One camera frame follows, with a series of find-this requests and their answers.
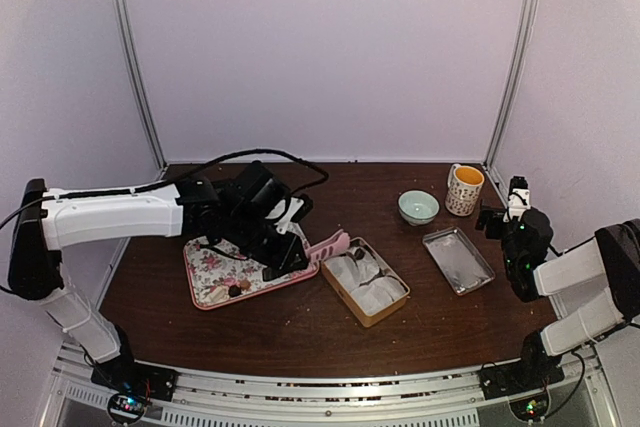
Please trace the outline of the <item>circuit board with leds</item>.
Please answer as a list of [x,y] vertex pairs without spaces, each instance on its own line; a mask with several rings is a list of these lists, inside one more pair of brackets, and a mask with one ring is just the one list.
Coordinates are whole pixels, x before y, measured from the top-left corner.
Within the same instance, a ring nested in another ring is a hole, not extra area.
[[550,412],[551,400],[548,395],[539,394],[510,401],[509,408],[517,420],[533,423],[542,420]]
[[149,403],[138,397],[122,393],[113,394],[107,402],[107,414],[119,424],[130,425],[138,422],[145,415]]

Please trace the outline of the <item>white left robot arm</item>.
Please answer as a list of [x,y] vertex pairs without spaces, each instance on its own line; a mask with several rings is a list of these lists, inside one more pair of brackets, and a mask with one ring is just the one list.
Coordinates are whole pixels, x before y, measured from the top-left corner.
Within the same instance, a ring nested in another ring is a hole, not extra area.
[[64,279],[63,249],[110,239],[192,235],[204,237],[211,250],[220,241],[231,243],[241,259],[261,264],[264,280],[272,281],[308,266],[303,241],[288,225],[311,205],[259,161],[222,181],[184,174],[153,185],[66,191],[33,179],[9,217],[15,226],[4,290],[42,305],[92,360],[105,363],[111,381],[133,391],[143,383],[143,368],[131,359],[124,333]]

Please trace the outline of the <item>pink floral serving tray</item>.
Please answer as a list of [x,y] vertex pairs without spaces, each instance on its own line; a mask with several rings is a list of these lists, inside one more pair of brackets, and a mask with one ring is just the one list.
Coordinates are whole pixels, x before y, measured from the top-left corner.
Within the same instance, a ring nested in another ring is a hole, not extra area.
[[[264,266],[254,260],[245,260],[233,244],[222,240],[217,245],[221,252],[230,255],[225,257],[206,249],[204,247],[206,243],[206,238],[202,236],[188,241],[183,248],[191,299],[194,306],[203,311],[211,311],[306,281],[320,271],[319,262],[310,263],[304,270],[265,282],[262,279]],[[251,283],[251,287],[248,290],[240,288],[239,296],[230,297],[227,292],[227,298],[223,302],[217,304],[207,302],[207,295],[215,286],[225,286],[229,290],[233,285],[239,286],[239,282],[244,279]]]

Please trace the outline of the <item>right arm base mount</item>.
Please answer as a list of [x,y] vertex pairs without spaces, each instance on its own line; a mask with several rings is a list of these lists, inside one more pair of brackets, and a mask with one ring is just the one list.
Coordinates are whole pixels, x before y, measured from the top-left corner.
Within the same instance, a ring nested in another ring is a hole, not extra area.
[[564,379],[562,355],[548,355],[539,332],[523,341],[520,358],[504,364],[488,363],[479,372],[479,383],[486,400],[542,389]]

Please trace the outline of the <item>aluminium corner post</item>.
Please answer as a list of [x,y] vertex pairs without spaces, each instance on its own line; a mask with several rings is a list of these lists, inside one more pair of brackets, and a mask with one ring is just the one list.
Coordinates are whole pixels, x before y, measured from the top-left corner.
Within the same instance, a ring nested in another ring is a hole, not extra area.
[[537,16],[539,0],[522,0],[513,52],[509,64],[498,116],[494,125],[489,147],[484,159],[488,171],[495,169],[499,149],[507,131],[509,117],[515,105],[515,99],[524,70],[527,49],[531,40]]
[[144,85],[127,0],[113,0],[113,4],[134,103],[140,117],[142,129],[149,145],[154,164],[158,170],[162,171],[167,167],[167,161],[161,147],[156,124],[153,119]]

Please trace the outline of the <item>pink metal tongs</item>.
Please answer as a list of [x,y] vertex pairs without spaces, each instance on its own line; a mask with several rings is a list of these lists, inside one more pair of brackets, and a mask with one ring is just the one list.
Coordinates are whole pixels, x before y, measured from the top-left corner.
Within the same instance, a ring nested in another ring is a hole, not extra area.
[[349,249],[350,242],[349,234],[340,229],[324,241],[309,247],[306,250],[307,259],[310,263],[318,263],[342,255]]

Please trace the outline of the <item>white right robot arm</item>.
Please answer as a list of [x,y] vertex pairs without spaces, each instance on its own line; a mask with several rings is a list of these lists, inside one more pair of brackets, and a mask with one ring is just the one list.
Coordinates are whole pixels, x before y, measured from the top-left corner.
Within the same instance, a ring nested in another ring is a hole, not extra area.
[[530,206],[480,208],[476,228],[500,242],[507,280],[523,302],[560,301],[568,310],[523,341],[512,377],[535,387],[561,357],[633,323],[639,316],[639,220],[600,228],[549,256],[549,218]]

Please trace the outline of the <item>tan tin box paper cups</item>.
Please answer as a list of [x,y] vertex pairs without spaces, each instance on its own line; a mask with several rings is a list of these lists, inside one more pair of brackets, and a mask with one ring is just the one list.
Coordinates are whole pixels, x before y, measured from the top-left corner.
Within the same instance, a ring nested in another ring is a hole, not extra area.
[[[362,260],[349,251],[361,247]],[[386,260],[361,237],[351,239],[342,255],[321,263],[325,279],[338,297],[365,328],[372,327],[402,308],[411,290]]]

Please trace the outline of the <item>left rear aluminium corner post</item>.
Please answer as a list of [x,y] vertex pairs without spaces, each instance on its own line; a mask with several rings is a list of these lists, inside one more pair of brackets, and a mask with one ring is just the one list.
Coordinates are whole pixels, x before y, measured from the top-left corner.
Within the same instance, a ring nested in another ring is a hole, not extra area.
[[142,129],[149,145],[154,164],[158,170],[162,171],[167,167],[167,161],[161,147],[156,124],[153,119],[144,85],[127,0],[113,0],[113,4],[134,103],[140,117]]

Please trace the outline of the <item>light blue ceramic bowl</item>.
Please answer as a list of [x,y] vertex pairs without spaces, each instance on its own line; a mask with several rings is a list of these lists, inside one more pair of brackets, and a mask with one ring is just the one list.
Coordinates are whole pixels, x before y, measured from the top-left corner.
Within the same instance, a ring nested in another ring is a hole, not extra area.
[[421,190],[410,190],[398,198],[398,210],[402,219],[410,226],[423,226],[431,223],[440,211],[438,200]]

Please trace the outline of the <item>white chocolate piece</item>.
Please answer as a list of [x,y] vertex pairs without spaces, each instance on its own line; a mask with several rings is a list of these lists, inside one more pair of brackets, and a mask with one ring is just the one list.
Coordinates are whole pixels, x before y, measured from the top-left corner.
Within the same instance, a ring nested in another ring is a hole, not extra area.
[[215,286],[207,295],[207,302],[217,304],[227,298],[228,289],[225,286]]

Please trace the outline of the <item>front aluminium frame rail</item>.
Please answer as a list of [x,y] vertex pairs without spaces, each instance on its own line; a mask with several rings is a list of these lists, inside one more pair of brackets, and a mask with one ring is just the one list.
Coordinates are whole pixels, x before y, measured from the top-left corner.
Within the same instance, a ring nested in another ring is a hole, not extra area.
[[[595,349],[579,351],[584,377],[550,419],[520,420],[516,404],[549,394],[555,411],[581,374],[561,361],[564,379],[539,390],[489,399],[480,372],[493,363],[411,375],[292,378],[175,370],[173,397],[152,400],[132,426],[622,426]],[[79,347],[63,343],[34,426],[117,426],[106,412],[112,390],[91,382]]]

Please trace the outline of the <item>left circuit board with leds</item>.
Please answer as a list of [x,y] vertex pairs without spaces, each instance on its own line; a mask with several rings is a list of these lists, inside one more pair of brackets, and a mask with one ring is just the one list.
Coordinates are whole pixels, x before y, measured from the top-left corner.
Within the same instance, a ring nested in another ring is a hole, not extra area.
[[138,422],[145,415],[149,403],[138,397],[122,393],[113,394],[107,402],[107,414],[119,424],[130,425]]

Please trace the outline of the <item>right side aluminium base rail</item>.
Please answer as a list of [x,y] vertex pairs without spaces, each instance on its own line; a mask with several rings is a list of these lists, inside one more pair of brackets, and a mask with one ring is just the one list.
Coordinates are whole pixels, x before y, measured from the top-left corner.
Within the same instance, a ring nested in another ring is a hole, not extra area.
[[[540,295],[538,299],[552,297],[605,273],[601,250],[595,238],[557,253],[551,260],[547,256],[533,273]],[[540,333],[548,355],[563,356],[589,341],[601,338],[623,321],[623,314],[614,303],[611,289],[606,286],[573,313],[534,332]]]

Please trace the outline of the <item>bear print tin lid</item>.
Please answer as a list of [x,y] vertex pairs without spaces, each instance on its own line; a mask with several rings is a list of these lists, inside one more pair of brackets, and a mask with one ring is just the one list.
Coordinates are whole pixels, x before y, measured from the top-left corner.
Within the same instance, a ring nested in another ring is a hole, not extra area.
[[427,234],[422,243],[458,296],[478,290],[496,277],[488,262],[460,228],[449,227]]

